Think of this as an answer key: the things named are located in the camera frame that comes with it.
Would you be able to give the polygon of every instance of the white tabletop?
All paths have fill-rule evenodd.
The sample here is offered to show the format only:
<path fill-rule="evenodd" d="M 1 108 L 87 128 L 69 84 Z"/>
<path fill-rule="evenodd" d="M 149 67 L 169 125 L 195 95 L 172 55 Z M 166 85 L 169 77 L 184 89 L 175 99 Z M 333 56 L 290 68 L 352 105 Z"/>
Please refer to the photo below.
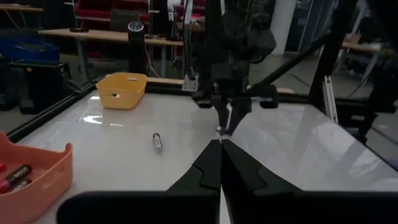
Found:
<path fill-rule="evenodd" d="M 120 111 L 103 109 L 90 93 L 19 142 L 54 151 L 74 145 L 73 185 L 35 223 L 55 223 L 59 205 L 80 192 L 167 190 L 219 138 L 217 124 L 215 110 L 189 97 L 146 94 L 137 108 Z M 231 140 L 304 190 L 398 190 L 396 171 L 309 105 L 263 110 L 254 103 Z M 229 223 L 223 196 L 220 223 Z"/>

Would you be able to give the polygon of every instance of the blue container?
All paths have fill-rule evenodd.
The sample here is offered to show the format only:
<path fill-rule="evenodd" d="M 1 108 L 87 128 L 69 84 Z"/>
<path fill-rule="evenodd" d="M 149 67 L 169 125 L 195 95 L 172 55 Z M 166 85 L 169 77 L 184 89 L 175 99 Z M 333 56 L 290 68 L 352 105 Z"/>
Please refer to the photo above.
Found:
<path fill-rule="evenodd" d="M 14 60 L 60 60 L 59 47 L 30 37 L 0 39 L 0 53 Z"/>

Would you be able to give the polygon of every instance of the orange plastic bin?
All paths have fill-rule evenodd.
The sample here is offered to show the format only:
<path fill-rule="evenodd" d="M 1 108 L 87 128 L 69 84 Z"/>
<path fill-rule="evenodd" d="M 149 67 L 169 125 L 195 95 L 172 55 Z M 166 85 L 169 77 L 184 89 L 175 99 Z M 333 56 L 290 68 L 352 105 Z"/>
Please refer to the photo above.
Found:
<path fill-rule="evenodd" d="M 0 133 L 0 161 L 7 171 L 0 179 L 23 164 L 32 167 L 26 187 L 0 194 L 0 223 L 21 224 L 38 219 L 72 184 L 72 144 L 64 152 L 52 152 L 29 146 L 18 146 Z"/>
<path fill-rule="evenodd" d="M 105 108 L 129 110 L 144 96 L 147 77 L 138 73 L 114 73 L 96 84 Z"/>

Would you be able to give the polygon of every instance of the workbench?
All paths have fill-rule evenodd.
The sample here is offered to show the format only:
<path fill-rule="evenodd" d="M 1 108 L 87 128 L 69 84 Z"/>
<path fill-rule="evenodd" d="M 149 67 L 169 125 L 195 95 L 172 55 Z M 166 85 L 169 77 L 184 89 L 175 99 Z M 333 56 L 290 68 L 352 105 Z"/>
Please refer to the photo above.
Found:
<path fill-rule="evenodd" d="M 42 17 L 41 17 L 41 15 L 40 15 L 40 13 L 44 12 L 44 10 L 43 10 L 42 8 L 35 8 L 35 7 L 28 7 L 28 6 L 18 6 L 18 5 L 8 5 L 8 4 L 0 4 L 0 11 L 14 11 L 14 12 L 19 12 L 20 15 L 21 15 L 21 17 L 22 17 L 22 19 L 23 19 L 23 21 L 24 21 L 24 24 L 25 24 L 25 27 L 26 27 L 26 28 L 27 28 L 27 26 L 26 26 L 25 17 L 24 17 L 23 12 L 34 12 L 34 13 L 37 13 L 36 18 L 37 18 L 38 27 L 39 27 L 39 28 L 42 28 L 42 27 L 43 27 L 43 26 L 42 26 Z"/>
<path fill-rule="evenodd" d="M 374 66 L 376 65 L 377 61 L 379 60 L 379 57 L 381 55 L 393 55 L 394 51 L 391 49 L 378 49 L 369 45 L 363 45 L 363 44 L 356 44 L 356 43 L 350 43 L 350 42 L 343 42 L 341 45 L 341 48 L 343 49 L 343 52 L 340 56 L 340 58 L 337 61 L 336 65 L 336 72 L 339 72 L 341 70 L 341 66 L 344 64 L 345 59 L 352 58 L 355 60 L 361 61 L 359 57 L 355 57 L 354 55 L 348 56 L 347 51 L 349 49 L 355 50 L 357 52 L 363 52 L 365 54 L 372 54 L 372 58 L 370 62 L 368 63 L 368 66 L 366 67 L 365 73 L 362 76 L 362 82 L 364 82 L 366 79 L 369 78 L 369 75 L 371 74 Z"/>
<path fill-rule="evenodd" d="M 150 83 L 158 83 L 158 84 L 172 84 L 172 85 L 183 85 L 184 80 L 177 80 L 173 78 L 152 78 L 152 77 L 147 77 L 147 82 Z M 278 93 L 291 93 L 293 94 L 294 91 L 289 89 L 289 88 L 277 88 Z"/>
<path fill-rule="evenodd" d="M 216 111 L 199 109 L 190 97 L 146 93 L 124 111 L 104 109 L 92 91 L 19 141 L 54 151 L 74 146 L 72 187 L 34 223 L 55 223 L 61 203 L 81 192 L 167 190 L 210 140 L 225 138 L 217 124 Z M 398 190 L 393 168 L 311 105 L 262 109 L 254 102 L 230 140 L 303 190 Z M 223 196 L 220 223 L 230 223 Z"/>
<path fill-rule="evenodd" d="M 92 80 L 87 69 L 87 56 L 83 42 L 86 40 L 101 40 L 108 42 L 128 42 L 128 34 L 126 32 L 114 32 L 103 30 L 89 30 L 88 32 L 70 32 L 69 29 L 41 30 L 39 34 L 54 35 L 59 37 L 72 37 L 76 40 L 78 55 L 80 59 L 81 72 L 86 75 L 87 80 Z M 169 41 L 164 39 L 146 39 L 147 45 L 159 45 L 162 47 L 161 73 L 162 78 L 166 77 L 166 47 L 167 46 L 183 46 L 181 41 Z"/>

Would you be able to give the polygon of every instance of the battery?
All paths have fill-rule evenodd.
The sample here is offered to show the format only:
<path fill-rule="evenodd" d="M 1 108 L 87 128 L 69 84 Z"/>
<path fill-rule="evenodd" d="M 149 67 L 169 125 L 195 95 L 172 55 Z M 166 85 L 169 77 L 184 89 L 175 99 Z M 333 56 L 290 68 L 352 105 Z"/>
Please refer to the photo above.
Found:
<path fill-rule="evenodd" d="M 32 183 L 32 181 L 31 180 L 29 180 L 29 179 L 24 179 L 24 180 L 22 180 L 21 182 L 19 182 L 17 185 L 15 185 L 13 188 L 12 188 L 12 192 L 13 191 L 16 191 L 16 190 L 19 190 L 19 189 L 23 189 L 24 187 L 26 187 L 28 184 L 30 184 L 30 183 Z"/>
<path fill-rule="evenodd" d="M 3 180 L 0 180 L 0 194 L 7 193 L 12 189 L 18 182 L 29 175 L 32 172 L 32 167 L 24 164 L 17 170 L 12 172 Z"/>
<path fill-rule="evenodd" d="M 0 172 L 4 172 L 7 170 L 7 165 L 3 162 L 0 162 Z"/>
<path fill-rule="evenodd" d="M 158 151 L 163 150 L 163 144 L 162 144 L 162 141 L 160 140 L 159 133 L 155 133 L 153 138 L 154 138 L 155 149 Z"/>

